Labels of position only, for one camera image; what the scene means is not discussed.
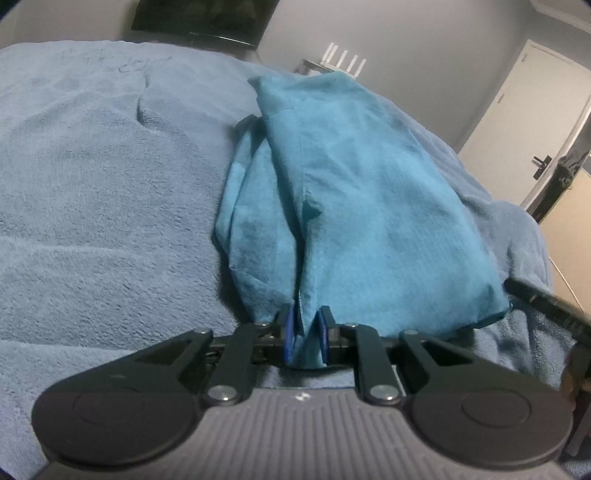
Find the ceiling molding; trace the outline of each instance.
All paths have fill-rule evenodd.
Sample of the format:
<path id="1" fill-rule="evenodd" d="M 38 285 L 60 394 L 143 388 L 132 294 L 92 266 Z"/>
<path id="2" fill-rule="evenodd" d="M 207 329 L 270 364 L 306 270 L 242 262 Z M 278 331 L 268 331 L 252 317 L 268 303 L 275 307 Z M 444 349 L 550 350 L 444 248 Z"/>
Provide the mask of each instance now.
<path id="1" fill-rule="evenodd" d="M 580 28 L 581 30 L 591 34 L 591 23 L 581 20 L 580 18 L 575 17 L 574 15 L 570 15 L 563 11 L 558 10 L 554 7 L 549 7 L 541 2 L 541 0 L 530 0 L 531 4 L 534 8 L 540 12 L 541 14 L 548 15 L 549 17 L 553 17 L 557 20 L 561 20 L 566 22 L 573 27 Z"/>

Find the beige wall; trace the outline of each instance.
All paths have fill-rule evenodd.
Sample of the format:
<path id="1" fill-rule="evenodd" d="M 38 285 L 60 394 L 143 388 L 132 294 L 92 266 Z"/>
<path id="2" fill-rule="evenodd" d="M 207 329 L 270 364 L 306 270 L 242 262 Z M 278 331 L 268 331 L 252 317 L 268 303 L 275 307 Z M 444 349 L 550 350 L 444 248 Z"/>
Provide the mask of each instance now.
<path id="1" fill-rule="evenodd" d="M 581 170 L 541 223 L 550 258 L 564 275 L 583 309 L 591 313 L 591 177 Z M 553 269 L 554 290 L 570 302 L 572 295 Z"/>

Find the teal cloth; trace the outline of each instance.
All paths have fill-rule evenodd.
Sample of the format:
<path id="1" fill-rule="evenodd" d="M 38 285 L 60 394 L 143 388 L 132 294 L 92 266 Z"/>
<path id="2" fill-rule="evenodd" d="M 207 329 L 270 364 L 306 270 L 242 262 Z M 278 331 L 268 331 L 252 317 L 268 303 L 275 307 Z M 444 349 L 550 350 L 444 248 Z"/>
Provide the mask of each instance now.
<path id="1" fill-rule="evenodd" d="M 494 258 L 408 127 L 341 73 L 250 80 L 262 116 L 243 132 L 216 223 L 256 322 L 285 302 L 303 324 L 292 366 L 322 365 L 313 319 L 445 337 L 509 303 Z"/>

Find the light blue blanket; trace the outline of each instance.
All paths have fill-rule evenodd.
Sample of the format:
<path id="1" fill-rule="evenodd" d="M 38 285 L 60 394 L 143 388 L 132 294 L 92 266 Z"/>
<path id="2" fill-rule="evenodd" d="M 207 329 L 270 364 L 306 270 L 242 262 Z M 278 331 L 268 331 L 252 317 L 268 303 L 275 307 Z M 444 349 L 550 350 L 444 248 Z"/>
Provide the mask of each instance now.
<path id="1" fill-rule="evenodd" d="M 247 80 L 271 70 L 162 44 L 65 41 L 8 47 L 0 72 L 0 465 L 25 480 L 44 465 L 29 422 L 45 387 L 246 318 L 212 234 L 235 125 L 260 115 Z M 535 222 L 378 101 L 431 156 L 501 276 L 549 285 Z M 461 341 L 551 385 L 571 345 L 527 309 Z M 261 373 L 267 386 L 352 384 L 350 372 Z"/>

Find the metal screw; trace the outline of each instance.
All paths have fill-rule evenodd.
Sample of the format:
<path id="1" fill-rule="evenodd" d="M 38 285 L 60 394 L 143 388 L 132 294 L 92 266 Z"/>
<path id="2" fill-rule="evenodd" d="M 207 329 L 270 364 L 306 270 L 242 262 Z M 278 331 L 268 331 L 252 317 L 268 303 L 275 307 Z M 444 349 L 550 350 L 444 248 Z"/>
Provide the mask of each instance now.
<path id="1" fill-rule="evenodd" d="M 230 401 L 236 398 L 238 392 L 230 385 L 215 385 L 207 391 L 210 398 L 217 401 Z"/>
<path id="2" fill-rule="evenodd" d="M 400 391 L 393 385 L 374 385 L 369 394 L 379 401 L 392 401 L 400 396 Z"/>

